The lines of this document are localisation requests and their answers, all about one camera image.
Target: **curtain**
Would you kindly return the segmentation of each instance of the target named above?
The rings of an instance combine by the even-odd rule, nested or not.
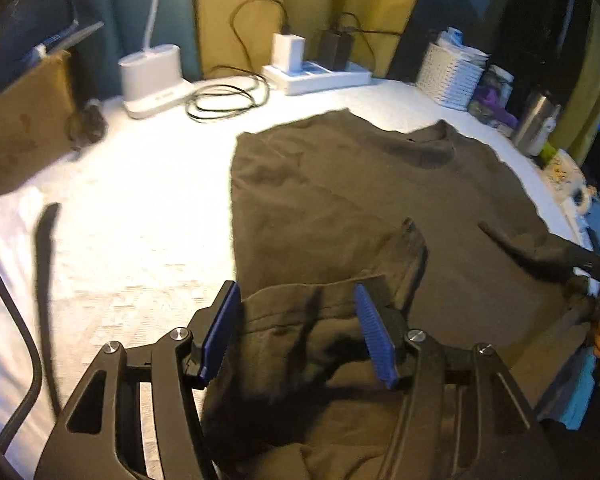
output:
[[[244,56],[228,25],[232,10],[244,0],[197,0],[200,51],[203,72],[215,64],[245,67]],[[292,32],[306,40],[305,57],[315,55],[319,33],[333,18],[353,12],[363,27],[402,32],[416,0],[284,0]],[[241,10],[236,28],[253,58],[256,70],[268,64],[272,34],[280,28],[280,10],[270,2],[257,2]],[[376,55],[376,76],[385,76],[398,44],[398,37],[368,35]],[[370,54],[361,41],[356,41],[352,60],[370,65]]]
[[[576,88],[549,144],[566,150],[582,164],[600,126],[600,6],[593,2],[587,33],[587,47]]]
[[[151,0],[76,0],[79,20],[102,20],[105,26],[76,47],[74,64],[90,96],[119,95],[118,60],[142,49]],[[193,0],[159,0],[152,45],[180,47],[182,73],[200,78]]]

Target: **teal curtain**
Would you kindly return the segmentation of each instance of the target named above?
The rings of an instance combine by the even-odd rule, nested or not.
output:
[[[151,0],[76,0],[81,22],[102,20],[104,27],[75,49],[80,94],[100,99],[120,94],[118,60],[142,49]],[[200,78],[200,58],[193,0],[160,0],[152,45],[180,47],[187,80]]]

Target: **white table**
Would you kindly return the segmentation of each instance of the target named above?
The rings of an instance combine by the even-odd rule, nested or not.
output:
[[[448,121],[490,145],[511,167],[551,232],[582,241],[534,165],[508,139],[400,82],[375,80],[293,97],[273,91],[265,106],[207,124],[190,120],[182,106],[137,121],[126,115],[120,99],[110,100],[105,104],[109,133],[101,143],[78,161],[58,160],[0,197],[0,264],[34,337],[32,230],[45,203],[62,204],[54,232],[51,323],[63,400],[104,342],[156,341],[186,325],[234,276],[229,169],[238,134],[338,108],[404,133]],[[29,357],[1,302],[0,334],[7,341],[0,345],[0,389],[8,391],[0,394],[4,424],[29,386],[30,371],[21,366]],[[161,478],[147,391],[142,395],[148,469],[152,478]],[[25,478],[31,478],[52,426],[43,390],[8,453]]]

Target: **white mug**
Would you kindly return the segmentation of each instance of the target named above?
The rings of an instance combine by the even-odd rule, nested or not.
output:
[[[584,215],[591,208],[592,192],[587,188],[580,168],[567,152],[558,150],[542,173],[551,185],[557,203],[561,204],[580,191],[582,203],[576,208],[577,213]]]

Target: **white power strip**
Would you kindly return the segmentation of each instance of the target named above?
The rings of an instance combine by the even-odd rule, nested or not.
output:
[[[348,62],[347,69],[332,72],[313,61],[302,63],[299,72],[287,74],[272,65],[262,67],[262,75],[285,95],[300,95],[333,88],[362,86],[371,82],[369,70]]]

